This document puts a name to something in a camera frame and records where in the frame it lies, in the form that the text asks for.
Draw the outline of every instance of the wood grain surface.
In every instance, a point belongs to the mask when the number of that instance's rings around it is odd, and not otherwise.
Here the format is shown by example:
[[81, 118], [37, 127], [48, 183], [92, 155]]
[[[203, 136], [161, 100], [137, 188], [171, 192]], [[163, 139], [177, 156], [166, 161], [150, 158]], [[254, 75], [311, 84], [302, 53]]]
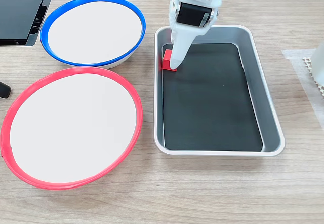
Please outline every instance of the wood grain surface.
[[[67, 1], [52, 0], [48, 14]], [[132, 83], [142, 100], [136, 146], [107, 176], [67, 191], [29, 186], [1, 159], [0, 223], [324, 223], [323, 129], [281, 52], [317, 47], [324, 38], [324, 0], [223, 0], [220, 9], [218, 24], [240, 24], [254, 35], [287, 140], [274, 158], [177, 157], [156, 148], [154, 33], [168, 25], [169, 0], [129, 1], [146, 18], [146, 36], [113, 71]], [[28, 86], [64, 68], [39, 40], [32, 47], [0, 47], [0, 81], [13, 88], [9, 99], [0, 100], [0, 122]]]

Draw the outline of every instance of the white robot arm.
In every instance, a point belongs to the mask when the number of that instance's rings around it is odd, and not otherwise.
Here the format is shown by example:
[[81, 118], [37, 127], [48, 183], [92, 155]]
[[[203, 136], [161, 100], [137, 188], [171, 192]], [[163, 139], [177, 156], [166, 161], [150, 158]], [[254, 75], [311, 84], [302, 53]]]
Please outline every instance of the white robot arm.
[[177, 68], [196, 36], [205, 35], [217, 19], [222, 0], [171, 0], [169, 20], [173, 43], [170, 68]]

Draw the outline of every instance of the blue bowl rim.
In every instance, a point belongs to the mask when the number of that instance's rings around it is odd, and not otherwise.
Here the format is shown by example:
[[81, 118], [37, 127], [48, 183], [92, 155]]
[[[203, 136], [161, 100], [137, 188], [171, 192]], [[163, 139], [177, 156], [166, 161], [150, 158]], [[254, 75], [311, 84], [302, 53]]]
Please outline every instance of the blue bowl rim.
[[[49, 43], [48, 43], [48, 32], [49, 29], [51, 27], [51, 25], [53, 24], [53, 22], [60, 17], [61, 15], [63, 15], [65, 12], [86, 4], [86, 3], [90, 3], [90, 2], [96, 2], [96, 1], [106, 1], [106, 2], [112, 2], [112, 3], [117, 3], [117, 4], [121, 4], [126, 6], [127, 8], [131, 9], [139, 18], [142, 24], [142, 32], [141, 32], [141, 36], [139, 38], [139, 40], [137, 41], [137, 43], [126, 53], [124, 53], [123, 55], [111, 59], [109, 61], [105, 61], [105, 62], [100, 62], [100, 63], [91, 63], [91, 64], [80, 64], [80, 63], [73, 63], [73, 62], [69, 62], [66, 61], [60, 57], [58, 57], [50, 48]], [[53, 11], [45, 20], [42, 29], [40, 31], [40, 41], [42, 43], [42, 46], [44, 47], [44, 49], [46, 50], [46, 52], [51, 55], [53, 58], [55, 58], [56, 60], [59, 60], [63, 63], [69, 64], [69, 65], [74, 65], [74, 66], [105, 66], [105, 65], [109, 65], [112, 63], [115, 63], [125, 57], [127, 57], [129, 54], [131, 54], [142, 42], [144, 35], [145, 35], [145, 30], [146, 30], [146, 23], [145, 23], [145, 18], [144, 15], [142, 14], [142, 12], [132, 3], [126, 1], [126, 0], [72, 0], [69, 1], [65, 4], [63, 4], [62, 6], [58, 7], [55, 11]]]

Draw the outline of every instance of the white container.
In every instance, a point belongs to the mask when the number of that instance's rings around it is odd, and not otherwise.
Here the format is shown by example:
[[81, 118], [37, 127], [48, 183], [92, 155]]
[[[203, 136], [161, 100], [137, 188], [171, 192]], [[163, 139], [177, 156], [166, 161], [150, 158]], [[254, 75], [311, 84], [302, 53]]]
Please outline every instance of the white container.
[[124, 160], [142, 119], [140, 98], [120, 75], [95, 67], [64, 69], [31, 85], [10, 107], [1, 156], [32, 186], [75, 188]]
[[311, 57], [312, 75], [321, 86], [324, 85], [324, 41], [322, 41]]
[[40, 40], [63, 63], [113, 68], [132, 55], [145, 28], [141, 11], [126, 0], [73, 0], [48, 16]]

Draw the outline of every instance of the metal tray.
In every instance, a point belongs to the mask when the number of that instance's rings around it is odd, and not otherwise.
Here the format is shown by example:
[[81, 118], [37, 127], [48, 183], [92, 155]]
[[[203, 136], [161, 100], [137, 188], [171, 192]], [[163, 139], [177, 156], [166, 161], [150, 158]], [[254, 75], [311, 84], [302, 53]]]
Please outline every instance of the metal tray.
[[171, 30], [155, 34], [154, 141], [171, 155], [275, 156], [285, 146], [256, 47], [242, 26], [197, 37], [177, 72], [161, 69]]

